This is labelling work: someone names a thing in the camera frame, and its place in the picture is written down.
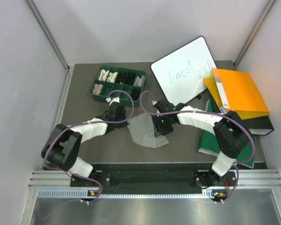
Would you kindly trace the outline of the grey underwear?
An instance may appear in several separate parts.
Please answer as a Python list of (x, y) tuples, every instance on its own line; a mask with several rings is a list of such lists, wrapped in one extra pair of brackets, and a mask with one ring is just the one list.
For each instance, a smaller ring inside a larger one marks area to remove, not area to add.
[(169, 144), (165, 136), (155, 137), (155, 130), (151, 116), (147, 113), (140, 114), (128, 120), (128, 129), (132, 140), (143, 147), (159, 148)]

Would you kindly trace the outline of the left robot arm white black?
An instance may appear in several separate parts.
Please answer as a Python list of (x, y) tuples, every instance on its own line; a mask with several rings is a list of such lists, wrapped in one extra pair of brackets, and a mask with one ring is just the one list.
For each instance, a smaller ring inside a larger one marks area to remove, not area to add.
[(78, 157), (80, 145), (127, 125), (125, 106), (111, 103), (107, 111), (92, 120), (77, 126), (56, 125), (42, 149), (41, 157), (60, 170), (78, 174), (85, 185), (92, 186), (97, 180), (96, 170)]

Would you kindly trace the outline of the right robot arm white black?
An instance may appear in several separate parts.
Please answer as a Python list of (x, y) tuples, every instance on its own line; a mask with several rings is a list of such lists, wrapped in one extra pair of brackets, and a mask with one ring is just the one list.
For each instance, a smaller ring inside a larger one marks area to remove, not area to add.
[(166, 98), (153, 101), (152, 105), (157, 110), (152, 114), (155, 137), (173, 132), (174, 124), (199, 128), (215, 136), (220, 152), (211, 167), (209, 180), (216, 186), (226, 180), (226, 173), (248, 144), (255, 149), (251, 132), (234, 111), (226, 114), (207, 112), (183, 103), (173, 105)]

